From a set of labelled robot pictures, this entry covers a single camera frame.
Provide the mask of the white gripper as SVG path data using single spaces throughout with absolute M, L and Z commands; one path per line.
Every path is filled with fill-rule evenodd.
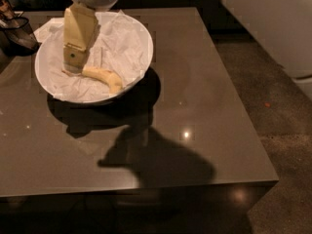
M 118 0 L 72 1 L 74 3 L 64 12 L 63 62 L 67 71 L 77 74 L 82 71 L 88 59 L 98 31 L 98 19 L 94 10 L 108 11 Z

